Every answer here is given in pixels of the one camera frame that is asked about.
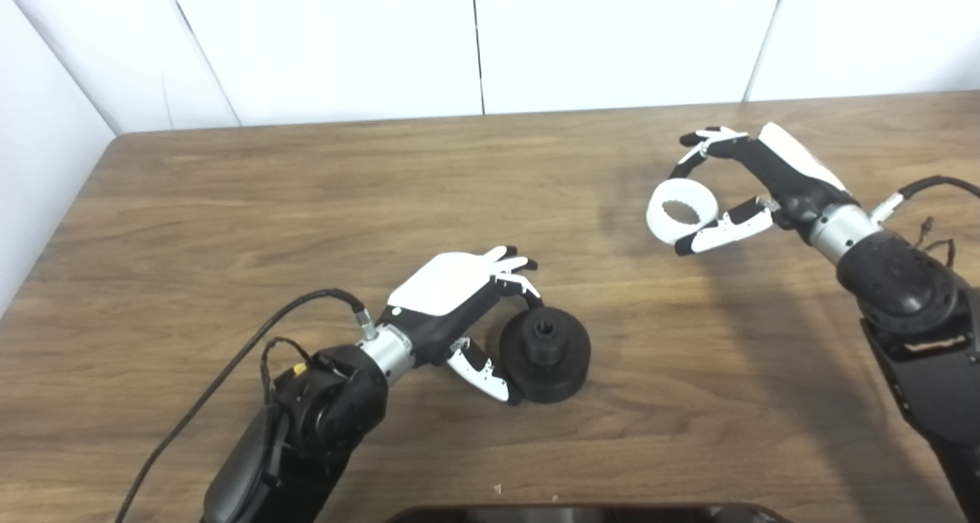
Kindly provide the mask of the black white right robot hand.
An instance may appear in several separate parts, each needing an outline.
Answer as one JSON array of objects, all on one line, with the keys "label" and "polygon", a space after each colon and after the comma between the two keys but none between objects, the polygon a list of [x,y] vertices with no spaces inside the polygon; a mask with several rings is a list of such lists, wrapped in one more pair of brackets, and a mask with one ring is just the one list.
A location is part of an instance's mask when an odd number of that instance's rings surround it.
[{"label": "black white right robot hand", "polygon": [[769,192],[767,198],[753,196],[682,233],[673,241],[680,257],[738,243],[773,226],[793,230],[810,244],[809,234],[828,223],[834,211],[858,205],[840,178],[777,124],[764,125],[757,136],[708,126],[680,136],[679,142],[688,150],[671,180],[686,180],[700,164],[717,158],[740,163]]}]

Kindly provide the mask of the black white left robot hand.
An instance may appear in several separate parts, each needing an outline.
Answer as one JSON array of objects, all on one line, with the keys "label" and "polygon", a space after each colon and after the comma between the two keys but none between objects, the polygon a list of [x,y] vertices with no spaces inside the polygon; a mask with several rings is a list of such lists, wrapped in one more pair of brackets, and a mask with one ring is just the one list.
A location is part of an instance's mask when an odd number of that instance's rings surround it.
[{"label": "black white left robot hand", "polygon": [[363,348],[388,372],[389,384],[410,369],[448,364],[466,383],[516,407],[524,397],[466,332],[505,297],[519,296],[528,308],[544,306],[522,274],[536,269],[514,245],[439,253],[390,293],[375,321],[377,337],[365,339]]}]

